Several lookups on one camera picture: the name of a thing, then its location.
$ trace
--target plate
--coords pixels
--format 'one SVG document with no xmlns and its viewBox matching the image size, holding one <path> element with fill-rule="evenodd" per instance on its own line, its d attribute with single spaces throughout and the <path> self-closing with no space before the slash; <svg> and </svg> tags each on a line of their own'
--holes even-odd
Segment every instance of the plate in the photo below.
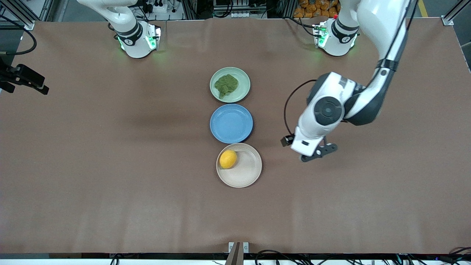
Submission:
<svg viewBox="0 0 471 265">
<path fill-rule="evenodd" d="M 222 169 L 219 158 L 226 150 L 234 150 L 237 153 L 237 161 L 232 168 Z M 225 184 L 233 188 L 245 188 L 259 178 L 262 172 L 262 159 L 257 150 L 246 143 L 231 144 L 219 153 L 216 171 Z"/>
<path fill-rule="evenodd" d="M 226 104 L 214 111 L 209 122 L 212 135 L 223 143 L 242 142 L 253 129 L 250 112 L 238 104 Z"/>
<path fill-rule="evenodd" d="M 217 80 L 219 80 L 221 77 L 225 75 L 232 75 L 237 81 L 239 81 L 239 84 L 237 88 L 224 96 L 223 98 L 219 98 L 219 90 L 214 87 L 214 84 L 216 83 Z M 250 90 L 250 78 L 249 76 L 242 71 L 241 69 L 237 67 L 226 67 L 223 68 L 219 71 L 217 71 L 215 74 L 212 75 L 211 81 L 209 83 L 209 88 L 211 90 L 212 95 L 217 98 L 219 101 L 225 102 L 225 103 L 234 103 L 237 101 L 242 100 L 247 96 Z"/>
</svg>

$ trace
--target white robotic arm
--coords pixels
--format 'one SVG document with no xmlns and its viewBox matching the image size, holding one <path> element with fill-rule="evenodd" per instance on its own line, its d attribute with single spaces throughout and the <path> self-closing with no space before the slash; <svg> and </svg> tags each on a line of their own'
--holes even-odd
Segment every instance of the white robotic arm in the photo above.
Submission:
<svg viewBox="0 0 471 265">
<path fill-rule="evenodd" d="M 77 0 L 102 15 L 113 27 L 123 49 L 133 58 L 142 58 L 158 48 L 160 28 L 137 21 L 128 6 L 137 0 Z"/>
<path fill-rule="evenodd" d="M 379 115 L 406 43 L 408 2 L 342 0 L 337 19 L 330 18 L 323 26 L 315 28 L 315 33 L 321 35 L 316 37 L 316 43 L 335 56 L 348 52 L 360 28 L 375 44 L 380 60 L 367 86 L 333 72 L 318 78 L 307 98 L 308 106 L 299 118 L 294 136 L 282 140 L 302 154 L 303 162 L 337 149 L 334 144 L 320 145 L 320 142 L 341 121 L 364 125 Z"/>
</svg>

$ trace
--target yellow tape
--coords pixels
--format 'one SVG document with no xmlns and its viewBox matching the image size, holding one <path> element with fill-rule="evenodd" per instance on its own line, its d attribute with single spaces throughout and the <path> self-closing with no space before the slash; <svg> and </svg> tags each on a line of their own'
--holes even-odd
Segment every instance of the yellow tape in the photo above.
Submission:
<svg viewBox="0 0 471 265">
<path fill-rule="evenodd" d="M 427 14 L 427 10 L 425 9 L 425 5 L 423 4 L 423 0 L 419 0 L 418 5 L 422 17 L 429 17 L 429 15 Z"/>
</svg>

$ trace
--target pile of orange objects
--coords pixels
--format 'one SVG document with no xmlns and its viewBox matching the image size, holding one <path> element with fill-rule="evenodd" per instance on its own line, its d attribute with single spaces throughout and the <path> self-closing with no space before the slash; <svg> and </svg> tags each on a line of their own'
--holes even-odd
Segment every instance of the pile of orange objects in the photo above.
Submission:
<svg viewBox="0 0 471 265">
<path fill-rule="evenodd" d="M 293 13 L 294 18 L 334 17 L 340 11 L 338 0 L 298 0 L 298 2 L 299 6 Z"/>
</svg>

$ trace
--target yellow lemon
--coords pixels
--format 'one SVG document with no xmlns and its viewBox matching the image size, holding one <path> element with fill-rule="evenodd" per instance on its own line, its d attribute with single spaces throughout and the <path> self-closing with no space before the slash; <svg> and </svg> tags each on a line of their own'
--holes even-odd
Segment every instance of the yellow lemon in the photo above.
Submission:
<svg viewBox="0 0 471 265">
<path fill-rule="evenodd" d="M 237 161 L 237 154 L 233 150 L 226 150 L 219 158 L 219 164 L 223 169 L 231 168 Z"/>
</svg>

